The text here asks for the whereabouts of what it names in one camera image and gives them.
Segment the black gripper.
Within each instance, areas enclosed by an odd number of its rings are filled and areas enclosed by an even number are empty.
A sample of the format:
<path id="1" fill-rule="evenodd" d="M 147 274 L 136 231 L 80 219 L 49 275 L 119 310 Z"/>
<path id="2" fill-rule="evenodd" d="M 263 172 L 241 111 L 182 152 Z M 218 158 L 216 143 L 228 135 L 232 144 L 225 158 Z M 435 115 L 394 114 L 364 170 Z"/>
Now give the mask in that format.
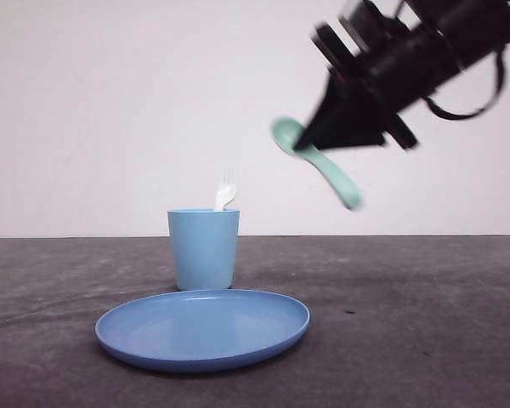
<path id="1" fill-rule="evenodd" d="M 328 60 L 326 89 L 295 150 L 382 146 L 390 134 L 404 149 L 417 144 L 399 113 L 422 99 L 438 117 L 461 121 L 485 113 L 504 87 L 510 44 L 508 1 L 409 1 L 419 21 L 409 28 L 372 1 L 356 1 L 339 21 L 359 52 L 352 54 L 327 24 L 312 40 Z M 472 113 L 451 113 L 431 98 L 436 88 L 494 54 L 496 88 Z"/>

